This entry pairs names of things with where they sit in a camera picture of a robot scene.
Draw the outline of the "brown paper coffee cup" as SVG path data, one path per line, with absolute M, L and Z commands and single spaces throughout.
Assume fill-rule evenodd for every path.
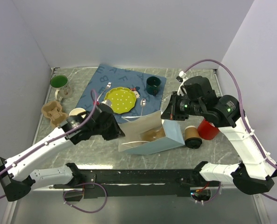
M 195 126 L 187 126 L 185 128 L 185 141 L 190 139 L 200 139 L 199 133 Z

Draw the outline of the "light blue paper bag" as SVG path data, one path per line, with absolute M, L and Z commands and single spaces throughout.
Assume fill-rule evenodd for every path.
M 143 116 L 123 117 L 120 124 L 125 137 L 118 140 L 118 151 L 150 155 L 181 147 L 185 144 L 178 122 L 161 119 L 162 111 Z

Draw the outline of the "brown cardboard cup carrier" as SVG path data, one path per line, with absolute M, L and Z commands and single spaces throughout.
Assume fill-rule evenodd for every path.
M 165 137 L 165 131 L 163 127 L 153 128 L 141 133 L 141 139 L 147 142 L 155 141 L 163 137 Z

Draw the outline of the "stack of brown paper cups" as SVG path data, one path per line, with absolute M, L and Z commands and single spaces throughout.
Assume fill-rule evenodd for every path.
M 86 116 L 86 110 L 83 108 L 75 108 L 70 111 L 69 116 L 77 116 L 80 115 L 82 118 Z

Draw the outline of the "black plastic cup lid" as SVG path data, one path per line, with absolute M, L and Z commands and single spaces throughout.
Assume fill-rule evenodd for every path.
M 201 138 L 188 138 L 185 140 L 185 145 L 190 149 L 198 149 L 202 145 Z

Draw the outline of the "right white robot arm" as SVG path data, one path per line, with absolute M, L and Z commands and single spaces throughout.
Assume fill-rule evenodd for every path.
M 216 96 L 210 81 L 202 76 L 184 78 L 180 90 L 172 92 L 161 119 L 184 121 L 190 115 L 201 116 L 226 136 L 241 158 L 240 163 L 229 165 L 200 162 L 194 169 L 194 183 L 232 183 L 247 195 L 269 192 L 277 176 L 277 163 L 268 163 L 267 152 L 259 149 L 255 134 L 246 127 L 249 122 L 239 101 L 230 95 Z

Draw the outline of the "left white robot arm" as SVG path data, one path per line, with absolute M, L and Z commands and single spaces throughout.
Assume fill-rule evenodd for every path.
M 95 135 L 102 136 L 104 140 L 125 136 L 113 110 L 104 103 L 94 105 L 91 111 L 69 116 L 44 139 L 22 153 L 8 159 L 0 157 L 0 184 L 4 197 L 12 202 L 37 188 L 57 184 L 75 188 L 83 183 L 84 178 L 74 163 L 67 163 L 59 168 L 38 167 L 61 150 Z

